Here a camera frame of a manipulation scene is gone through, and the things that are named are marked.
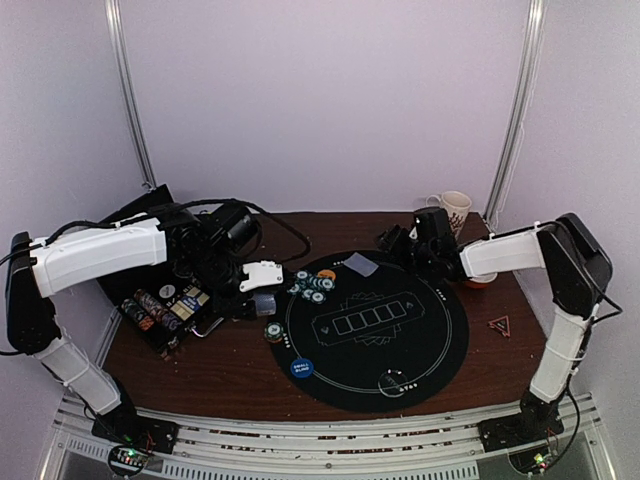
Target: poker mat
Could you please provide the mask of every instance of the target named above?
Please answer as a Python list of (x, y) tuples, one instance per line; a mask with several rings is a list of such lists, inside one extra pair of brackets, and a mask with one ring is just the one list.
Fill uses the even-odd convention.
[(444, 281), (409, 274), (381, 252), (358, 252), (378, 265), (364, 277), (343, 265), (353, 253), (302, 269), (335, 274), (323, 303), (277, 295), (270, 322), (282, 327), (282, 336), (271, 344), (273, 355), (302, 391), (341, 409), (389, 412), (421, 403), (464, 362), (464, 308)]

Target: red triangle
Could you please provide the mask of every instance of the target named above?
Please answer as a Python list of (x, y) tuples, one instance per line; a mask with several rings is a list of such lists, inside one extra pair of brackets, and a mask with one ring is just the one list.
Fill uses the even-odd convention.
[(509, 317), (496, 318), (489, 322), (489, 328), (493, 328), (502, 334), (505, 338), (511, 338), (511, 327), (509, 326)]

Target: black case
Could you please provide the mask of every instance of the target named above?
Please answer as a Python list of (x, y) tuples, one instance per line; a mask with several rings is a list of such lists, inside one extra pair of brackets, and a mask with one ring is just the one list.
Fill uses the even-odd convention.
[[(135, 199), (117, 212), (109, 215), (103, 221), (115, 222), (123, 220), (137, 213), (145, 212), (150, 207), (172, 203), (173, 201), (173, 197), (167, 186), (162, 185)], [(138, 328), (137, 323), (124, 312), (122, 302), (128, 298), (133, 299), (138, 289), (147, 291), (168, 310), (170, 310), (171, 305), (179, 300), (184, 295), (184, 292), (189, 290), (191, 286), (195, 286), (211, 296), (211, 293), (202, 288), (202, 285), (197, 280), (177, 277), (173, 273), (173, 266), (169, 262), (152, 267), (131, 268), (106, 275), (99, 278), (98, 283), (109, 300), (118, 307), (123, 318), (131, 322), (131, 324), (135, 326), (136, 331), (147, 341), (151, 348), (162, 356), (177, 347), (180, 342), (191, 333), (191, 329), (194, 326), (198, 326), (202, 322), (211, 319), (212, 302), (210, 299), (198, 311), (191, 315), (188, 320), (183, 321), (173, 332), (169, 331), (160, 323), (154, 323), (149, 330), (143, 331)], [(167, 285), (172, 285), (175, 288), (175, 293), (169, 298), (163, 299), (160, 290)]]

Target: white mug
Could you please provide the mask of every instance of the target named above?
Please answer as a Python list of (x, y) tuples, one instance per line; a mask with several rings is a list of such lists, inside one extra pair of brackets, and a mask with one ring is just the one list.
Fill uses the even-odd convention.
[(462, 192), (450, 191), (427, 198), (428, 207), (441, 207), (447, 211), (449, 225), (456, 239), (464, 227), (464, 222), (471, 209), (471, 199)]

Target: wooden table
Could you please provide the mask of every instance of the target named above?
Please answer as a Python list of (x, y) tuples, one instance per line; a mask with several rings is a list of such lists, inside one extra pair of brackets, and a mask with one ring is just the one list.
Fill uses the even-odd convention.
[[(288, 264), (302, 267), (325, 255), (375, 249), (373, 239), (409, 213), (291, 213), (282, 215), (313, 242), (312, 253)], [(285, 258), (298, 240), (268, 220), (259, 258)], [(486, 235), (477, 214), (469, 216), (460, 241)], [(162, 360), (129, 323), (119, 327), (105, 369), (120, 379), (136, 405), (181, 414), (248, 420), (337, 421), (442, 413), (517, 400), (529, 384), (545, 337), (513, 274), (503, 273), (484, 290), (454, 286), (470, 325), (470, 344), (455, 379), (436, 396), (386, 415), (358, 414), (325, 405), (292, 385), (264, 340), (264, 321), (225, 322), (210, 337), (188, 338)], [(487, 322), (508, 315), (511, 338)]]

